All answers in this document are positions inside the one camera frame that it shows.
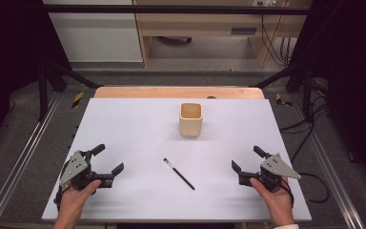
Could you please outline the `person's left hand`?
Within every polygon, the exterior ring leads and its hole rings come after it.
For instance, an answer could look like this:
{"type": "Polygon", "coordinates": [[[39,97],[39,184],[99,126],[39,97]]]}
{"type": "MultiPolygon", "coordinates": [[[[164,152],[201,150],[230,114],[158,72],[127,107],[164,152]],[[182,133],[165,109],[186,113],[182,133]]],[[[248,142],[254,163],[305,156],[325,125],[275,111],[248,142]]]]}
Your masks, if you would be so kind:
{"type": "Polygon", "coordinates": [[[73,188],[67,190],[61,199],[57,219],[79,221],[87,199],[96,191],[100,184],[99,180],[94,180],[82,191],[77,191],[73,188]]]}

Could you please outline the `black frame strut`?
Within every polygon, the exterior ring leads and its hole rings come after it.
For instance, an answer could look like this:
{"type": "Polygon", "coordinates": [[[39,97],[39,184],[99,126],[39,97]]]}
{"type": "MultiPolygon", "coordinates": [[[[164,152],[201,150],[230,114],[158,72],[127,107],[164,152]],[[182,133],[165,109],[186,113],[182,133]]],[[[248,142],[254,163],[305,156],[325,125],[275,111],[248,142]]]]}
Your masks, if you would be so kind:
{"type": "Polygon", "coordinates": [[[305,67],[299,63],[295,63],[284,70],[275,73],[273,76],[252,85],[252,88],[264,89],[270,84],[276,82],[285,76],[289,76],[285,89],[289,93],[296,92],[300,87],[303,87],[302,96],[302,114],[308,122],[313,122],[313,112],[312,112],[312,74],[308,67],[305,67]]]}
{"type": "Polygon", "coordinates": [[[47,83],[50,83],[56,92],[64,92],[67,89],[64,76],[69,76],[70,78],[91,89],[100,88],[99,84],[96,84],[82,75],[75,73],[70,68],[66,68],[55,62],[43,63],[37,73],[40,105],[40,115],[38,118],[39,121],[41,121],[48,114],[49,110],[47,83]]]}

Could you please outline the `white cabinet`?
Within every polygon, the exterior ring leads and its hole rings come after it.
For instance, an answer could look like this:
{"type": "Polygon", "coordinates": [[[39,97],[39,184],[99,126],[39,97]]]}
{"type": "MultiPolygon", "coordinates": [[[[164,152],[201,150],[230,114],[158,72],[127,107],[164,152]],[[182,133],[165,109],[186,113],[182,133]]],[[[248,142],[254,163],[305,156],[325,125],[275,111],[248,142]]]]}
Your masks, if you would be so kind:
{"type": "Polygon", "coordinates": [[[141,62],[133,13],[50,13],[70,62],[141,62]]]}

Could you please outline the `light wooden desk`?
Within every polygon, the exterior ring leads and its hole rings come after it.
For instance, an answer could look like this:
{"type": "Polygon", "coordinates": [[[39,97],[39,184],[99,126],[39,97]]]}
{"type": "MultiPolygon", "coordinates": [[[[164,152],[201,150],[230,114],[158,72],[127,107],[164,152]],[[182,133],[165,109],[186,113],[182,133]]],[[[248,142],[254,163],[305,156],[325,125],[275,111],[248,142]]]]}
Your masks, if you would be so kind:
{"type": "MultiPolygon", "coordinates": [[[[313,0],[132,0],[136,5],[286,7],[309,8],[313,0]]],[[[245,36],[259,67],[266,66],[279,37],[299,36],[304,15],[138,13],[140,35],[156,36],[245,36]],[[257,28],[255,35],[231,35],[231,28],[257,28]]]]}

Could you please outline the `aluminium floor rail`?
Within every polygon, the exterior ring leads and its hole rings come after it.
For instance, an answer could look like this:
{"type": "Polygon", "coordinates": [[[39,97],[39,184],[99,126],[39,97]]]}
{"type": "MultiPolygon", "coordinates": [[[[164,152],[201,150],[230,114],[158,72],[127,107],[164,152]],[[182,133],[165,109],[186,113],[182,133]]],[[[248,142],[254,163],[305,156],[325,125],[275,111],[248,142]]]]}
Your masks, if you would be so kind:
{"type": "Polygon", "coordinates": [[[347,192],[335,164],[331,161],[331,154],[324,148],[323,141],[319,138],[315,128],[311,129],[311,133],[307,137],[307,145],[312,150],[318,165],[315,171],[322,175],[329,194],[329,198],[323,203],[312,203],[307,200],[307,205],[312,208],[313,223],[336,228],[334,220],[342,219],[342,228],[365,229],[351,196],[347,192]]]}
{"type": "Polygon", "coordinates": [[[43,117],[37,122],[31,136],[29,137],[26,146],[24,147],[22,153],[16,160],[12,170],[10,171],[9,176],[7,177],[3,187],[0,190],[0,218],[6,209],[7,204],[10,201],[10,198],[18,185],[21,176],[23,175],[25,169],[27,168],[31,157],[33,156],[36,147],[38,146],[42,135],[45,133],[52,115],[54,114],[58,102],[61,98],[62,94],[54,92],[51,97],[51,101],[48,106],[47,112],[43,115],[43,117]]]}

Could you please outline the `person's right hand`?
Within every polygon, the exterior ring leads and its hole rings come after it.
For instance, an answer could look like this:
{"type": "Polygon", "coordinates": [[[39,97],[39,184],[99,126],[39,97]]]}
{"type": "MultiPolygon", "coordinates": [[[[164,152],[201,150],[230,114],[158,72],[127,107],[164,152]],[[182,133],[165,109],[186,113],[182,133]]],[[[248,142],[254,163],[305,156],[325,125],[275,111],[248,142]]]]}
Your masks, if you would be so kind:
{"type": "Polygon", "coordinates": [[[282,178],[280,187],[275,192],[268,191],[263,184],[255,178],[250,179],[254,189],[263,198],[273,227],[295,223],[293,216],[293,201],[290,194],[286,191],[289,188],[288,179],[282,178]]]}

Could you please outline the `black makeup brush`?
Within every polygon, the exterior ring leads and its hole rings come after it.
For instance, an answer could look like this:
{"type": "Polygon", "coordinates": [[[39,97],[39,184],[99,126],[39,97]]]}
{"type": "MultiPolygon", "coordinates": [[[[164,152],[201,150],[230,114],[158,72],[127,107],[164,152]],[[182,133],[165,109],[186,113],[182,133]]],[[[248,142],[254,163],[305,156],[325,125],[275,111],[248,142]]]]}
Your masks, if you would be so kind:
{"type": "Polygon", "coordinates": [[[163,158],[164,162],[193,190],[194,186],[169,162],[167,158],[163,158]]]}

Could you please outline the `beige square cup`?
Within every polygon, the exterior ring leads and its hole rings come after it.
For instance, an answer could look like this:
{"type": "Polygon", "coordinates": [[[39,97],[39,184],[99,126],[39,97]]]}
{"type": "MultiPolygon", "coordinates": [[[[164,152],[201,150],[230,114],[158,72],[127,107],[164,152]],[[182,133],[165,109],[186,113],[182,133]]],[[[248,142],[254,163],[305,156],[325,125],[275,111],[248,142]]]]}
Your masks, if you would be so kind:
{"type": "Polygon", "coordinates": [[[197,137],[202,130],[202,105],[185,102],[179,110],[179,133],[185,137],[197,137]]]}

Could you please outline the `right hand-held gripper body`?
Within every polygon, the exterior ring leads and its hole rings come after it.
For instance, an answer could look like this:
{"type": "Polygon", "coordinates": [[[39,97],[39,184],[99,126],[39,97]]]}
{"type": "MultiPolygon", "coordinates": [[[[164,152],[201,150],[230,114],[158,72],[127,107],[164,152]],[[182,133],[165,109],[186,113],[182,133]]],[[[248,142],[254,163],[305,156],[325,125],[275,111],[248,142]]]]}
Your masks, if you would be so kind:
{"type": "Polygon", "coordinates": [[[301,179],[301,175],[286,164],[280,156],[269,153],[258,153],[264,158],[257,173],[244,172],[238,168],[238,182],[240,185],[252,187],[250,179],[253,177],[260,181],[268,191],[275,190],[280,184],[282,177],[301,179]]]}

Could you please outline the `black horizontal frame bar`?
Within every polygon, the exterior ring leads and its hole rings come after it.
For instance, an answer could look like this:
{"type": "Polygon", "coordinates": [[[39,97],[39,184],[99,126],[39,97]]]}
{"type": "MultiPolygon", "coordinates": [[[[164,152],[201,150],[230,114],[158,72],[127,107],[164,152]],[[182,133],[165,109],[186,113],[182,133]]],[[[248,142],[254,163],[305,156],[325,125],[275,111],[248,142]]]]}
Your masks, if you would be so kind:
{"type": "Polygon", "coordinates": [[[157,6],[157,5],[44,5],[47,12],[67,13],[180,13],[180,14],[265,14],[308,15],[309,8],[224,7],[224,6],[157,6]]]}

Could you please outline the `white board sheet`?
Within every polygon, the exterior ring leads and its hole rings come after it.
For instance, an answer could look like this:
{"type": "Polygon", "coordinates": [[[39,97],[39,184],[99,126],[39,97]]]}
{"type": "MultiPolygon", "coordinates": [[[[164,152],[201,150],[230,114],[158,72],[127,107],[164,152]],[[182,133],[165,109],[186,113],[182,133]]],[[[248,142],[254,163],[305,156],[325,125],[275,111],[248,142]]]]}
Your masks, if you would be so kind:
{"type": "Polygon", "coordinates": [[[91,161],[97,173],[120,163],[110,189],[91,196],[82,213],[95,222],[238,222],[267,219],[263,199],[242,186],[231,167],[258,171],[258,146],[289,158],[266,99],[203,99],[199,136],[179,133],[179,99],[108,99],[89,102],[71,146],[106,149],[91,161]],[[194,186],[193,191],[163,160],[194,186]]]}

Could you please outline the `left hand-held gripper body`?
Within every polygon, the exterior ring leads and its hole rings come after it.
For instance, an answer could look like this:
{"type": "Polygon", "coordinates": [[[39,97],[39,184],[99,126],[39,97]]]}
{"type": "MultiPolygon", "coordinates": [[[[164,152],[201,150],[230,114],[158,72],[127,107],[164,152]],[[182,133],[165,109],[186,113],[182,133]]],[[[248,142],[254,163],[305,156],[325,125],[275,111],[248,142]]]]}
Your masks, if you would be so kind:
{"type": "Polygon", "coordinates": [[[92,170],[92,156],[99,153],[100,150],[76,151],[64,166],[59,181],[60,191],[65,192],[71,187],[81,191],[95,180],[100,181],[100,188],[112,188],[113,174],[97,174],[92,170]]]}

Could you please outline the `black curtain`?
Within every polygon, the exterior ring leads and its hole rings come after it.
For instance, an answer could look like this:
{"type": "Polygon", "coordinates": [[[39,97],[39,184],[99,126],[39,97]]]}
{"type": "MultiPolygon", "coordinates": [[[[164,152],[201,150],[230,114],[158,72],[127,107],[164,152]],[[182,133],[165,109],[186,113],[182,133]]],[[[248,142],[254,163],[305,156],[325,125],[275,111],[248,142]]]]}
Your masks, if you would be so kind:
{"type": "Polygon", "coordinates": [[[329,85],[329,103],[352,152],[366,166],[366,0],[312,0],[294,62],[309,61],[329,85]]]}
{"type": "Polygon", "coordinates": [[[40,70],[65,85],[51,65],[71,65],[43,6],[43,0],[0,0],[0,126],[10,94],[37,81],[40,70]]]}

